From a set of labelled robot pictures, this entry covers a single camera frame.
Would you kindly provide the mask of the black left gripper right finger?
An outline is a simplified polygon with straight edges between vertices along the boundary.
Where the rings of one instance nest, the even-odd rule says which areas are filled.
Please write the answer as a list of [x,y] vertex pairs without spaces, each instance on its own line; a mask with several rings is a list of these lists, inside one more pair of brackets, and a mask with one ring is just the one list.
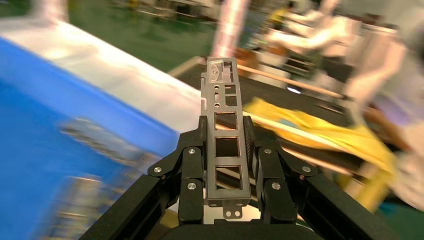
[[269,240],[397,240],[377,215],[243,117],[249,167]]

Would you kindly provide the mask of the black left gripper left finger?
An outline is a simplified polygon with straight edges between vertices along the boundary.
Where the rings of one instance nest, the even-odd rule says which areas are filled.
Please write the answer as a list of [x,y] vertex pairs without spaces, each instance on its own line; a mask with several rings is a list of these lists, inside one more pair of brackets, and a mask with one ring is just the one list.
[[149,167],[121,197],[81,236],[82,240],[144,240],[165,210],[179,203],[179,226],[164,240],[187,240],[187,225],[203,223],[204,154],[207,117],[198,128],[179,136],[176,150]]

